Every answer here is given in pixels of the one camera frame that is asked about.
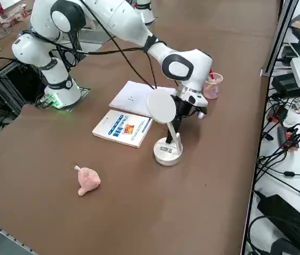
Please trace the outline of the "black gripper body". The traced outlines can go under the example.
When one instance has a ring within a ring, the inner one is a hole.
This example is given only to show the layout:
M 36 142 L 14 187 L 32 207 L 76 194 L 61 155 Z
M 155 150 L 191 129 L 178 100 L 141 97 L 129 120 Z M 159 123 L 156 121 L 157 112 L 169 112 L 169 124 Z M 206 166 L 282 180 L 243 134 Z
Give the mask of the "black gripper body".
M 176 118 L 182 119 L 195 114 L 195 110 L 191 110 L 192 106 L 188 101 L 183 101 L 178 96 L 175 96 Z

